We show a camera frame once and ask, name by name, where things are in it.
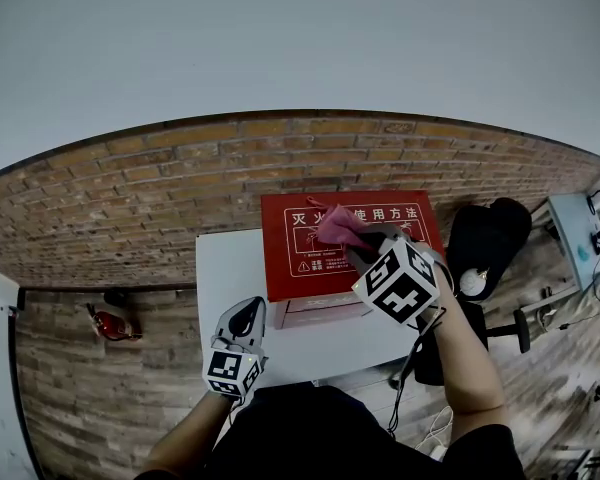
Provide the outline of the pink cloth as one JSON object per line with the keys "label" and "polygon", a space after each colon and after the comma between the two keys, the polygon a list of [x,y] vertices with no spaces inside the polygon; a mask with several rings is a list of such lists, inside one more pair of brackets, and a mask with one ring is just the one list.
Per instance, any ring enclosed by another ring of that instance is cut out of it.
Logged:
{"label": "pink cloth", "polygon": [[370,246],[361,239],[369,224],[354,212],[340,204],[323,204],[309,196],[307,202],[318,210],[323,210],[313,237],[328,245],[340,245],[343,248],[357,247],[370,250]]}

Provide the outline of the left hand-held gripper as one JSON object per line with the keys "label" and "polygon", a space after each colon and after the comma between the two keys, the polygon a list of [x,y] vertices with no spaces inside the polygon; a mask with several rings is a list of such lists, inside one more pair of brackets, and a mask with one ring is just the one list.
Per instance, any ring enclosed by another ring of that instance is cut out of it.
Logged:
{"label": "left hand-held gripper", "polygon": [[244,299],[219,318],[203,362],[203,379],[216,394],[243,399],[264,372],[268,357],[260,348],[266,327],[266,302]]}

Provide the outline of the red fire extinguisher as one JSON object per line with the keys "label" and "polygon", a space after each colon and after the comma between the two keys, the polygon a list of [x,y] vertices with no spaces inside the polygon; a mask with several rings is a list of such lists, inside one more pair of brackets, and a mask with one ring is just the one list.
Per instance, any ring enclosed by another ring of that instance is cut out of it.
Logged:
{"label": "red fire extinguisher", "polygon": [[97,310],[93,304],[86,305],[94,332],[111,342],[136,341],[142,338],[139,327],[113,313]]}

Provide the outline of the red fire extinguisher box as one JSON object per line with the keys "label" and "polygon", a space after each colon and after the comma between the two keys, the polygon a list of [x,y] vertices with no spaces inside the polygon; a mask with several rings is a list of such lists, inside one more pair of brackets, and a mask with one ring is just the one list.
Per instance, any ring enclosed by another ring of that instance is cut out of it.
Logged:
{"label": "red fire extinguisher box", "polygon": [[307,202],[340,204],[368,223],[393,223],[440,256],[444,249],[428,195],[416,191],[353,191],[264,195],[261,217],[267,297],[277,329],[361,317],[370,309],[351,286],[359,278],[344,248],[313,237],[323,210]]}

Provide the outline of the light blue desk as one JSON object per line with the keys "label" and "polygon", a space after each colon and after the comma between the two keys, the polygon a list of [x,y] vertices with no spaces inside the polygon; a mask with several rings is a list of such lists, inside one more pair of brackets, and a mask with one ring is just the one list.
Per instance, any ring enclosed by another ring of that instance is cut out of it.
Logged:
{"label": "light blue desk", "polygon": [[[600,255],[595,255],[590,241],[590,233],[595,231],[594,217],[586,203],[586,196],[599,187],[600,179],[584,192],[551,195],[532,213],[534,222],[547,218],[548,225],[556,230],[575,288],[581,292],[586,291],[600,274]],[[587,262],[579,261],[579,245],[590,255]]]}

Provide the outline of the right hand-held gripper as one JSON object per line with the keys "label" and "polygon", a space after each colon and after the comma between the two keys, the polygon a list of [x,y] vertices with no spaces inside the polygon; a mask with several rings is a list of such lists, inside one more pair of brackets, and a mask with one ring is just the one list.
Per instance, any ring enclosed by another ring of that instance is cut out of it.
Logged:
{"label": "right hand-held gripper", "polygon": [[393,223],[374,223],[359,232],[368,246],[344,248],[359,278],[352,291],[368,308],[405,324],[440,297],[440,276],[454,280],[444,258],[423,242],[414,242]]}

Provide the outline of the person's left forearm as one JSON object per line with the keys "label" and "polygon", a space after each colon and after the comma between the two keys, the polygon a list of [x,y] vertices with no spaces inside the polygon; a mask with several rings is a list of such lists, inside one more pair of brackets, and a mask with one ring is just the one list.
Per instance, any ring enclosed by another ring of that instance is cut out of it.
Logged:
{"label": "person's left forearm", "polygon": [[184,479],[202,469],[231,412],[233,402],[208,391],[152,448],[143,471],[165,471]]}

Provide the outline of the black office chair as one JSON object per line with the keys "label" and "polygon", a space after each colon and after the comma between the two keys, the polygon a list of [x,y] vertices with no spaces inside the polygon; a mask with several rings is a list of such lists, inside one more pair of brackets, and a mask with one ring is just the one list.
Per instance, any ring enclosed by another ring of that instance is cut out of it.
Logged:
{"label": "black office chair", "polygon": [[[498,198],[488,207],[464,206],[454,217],[446,249],[447,266],[460,307],[484,345],[490,338],[515,336],[521,353],[530,350],[529,325],[521,310],[513,312],[511,324],[489,329],[481,306],[526,244],[530,231],[531,214],[521,203],[509,198]],[[460,277],[471,268],[488,270],[486,288],[477,297],[460,291]]]}

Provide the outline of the person's dark shirt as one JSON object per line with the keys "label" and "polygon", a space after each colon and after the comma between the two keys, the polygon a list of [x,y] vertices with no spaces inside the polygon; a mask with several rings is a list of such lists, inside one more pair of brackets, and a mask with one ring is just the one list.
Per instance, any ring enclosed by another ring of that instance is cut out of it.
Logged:
{"label": "person's dark shirt", "polygon": [[451,442],[441,460],[395,441],[359,400],[311,383],[263,388],[221,430],[201,470],[180,479],[142,471],[134,480],[526,480],[513,435],[488,425]]}

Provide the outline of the person's right forearm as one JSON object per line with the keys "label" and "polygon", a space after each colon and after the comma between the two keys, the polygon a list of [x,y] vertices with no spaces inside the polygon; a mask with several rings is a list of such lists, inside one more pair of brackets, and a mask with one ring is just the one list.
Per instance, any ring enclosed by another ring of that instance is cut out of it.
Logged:
{"label": "person's right forearm", "polygon": [[506,425],[503,385],[483,343],[471,328],[445,280],[440,281],[439,305],[444,309],[434,336],[444,377],[447,404],[453,412],[453,442],[478,428]]}

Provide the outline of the white round ornament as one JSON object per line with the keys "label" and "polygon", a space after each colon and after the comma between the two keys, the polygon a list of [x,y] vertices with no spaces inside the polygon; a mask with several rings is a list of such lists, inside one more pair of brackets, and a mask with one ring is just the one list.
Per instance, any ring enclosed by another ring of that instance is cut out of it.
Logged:
{"label": "white round ornament", "polygon": [[486,288],[488,270],[471,268],[466,270],[460,277],[459,286],[462,294],[469,297],[477,297]]}

